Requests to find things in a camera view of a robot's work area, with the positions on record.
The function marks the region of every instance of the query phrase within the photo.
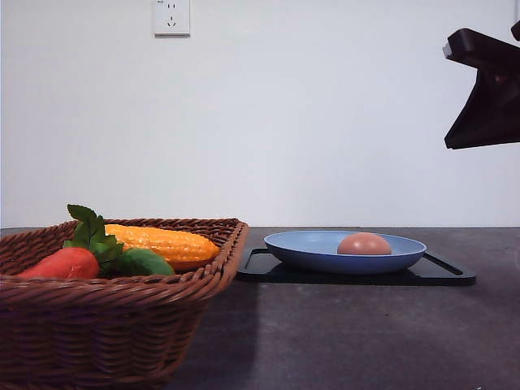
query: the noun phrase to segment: yellow corn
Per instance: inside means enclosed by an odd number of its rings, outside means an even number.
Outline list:
[[[160,229],[158,227],[105,225],[106,234],[113,234],[124,243],[123,250],[147,248],[162,256],[174,271],[187,271],[210,262],[219,247],[195,233]]]

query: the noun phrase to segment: electrical socket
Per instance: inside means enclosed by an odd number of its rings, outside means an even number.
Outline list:
[[[190,0],[154,0],[156,37],[189,37]]]

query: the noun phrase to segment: gray table surface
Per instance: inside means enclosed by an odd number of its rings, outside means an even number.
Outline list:
[[[235,280],[211,301],[166,390],[520,389],[520,227],[344,229],[419,240],[477,283]],[[253,227],[247,247],[287,230],[296,228]]]

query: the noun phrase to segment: egg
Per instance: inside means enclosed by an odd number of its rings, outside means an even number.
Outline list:
[[[338,254],[391,254],[392,248],[382,236],[359,232],[346,236],[338,245]]]

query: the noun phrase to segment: brown wicker basket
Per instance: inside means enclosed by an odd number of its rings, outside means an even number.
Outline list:
[[[195,232],[221,249],[173,276],[33,279],[12,275],[72,238],[76,221],[0,240],[0,388],[162,388],[207,303],[233,280],[249,229],[238,219],[112,219]]]

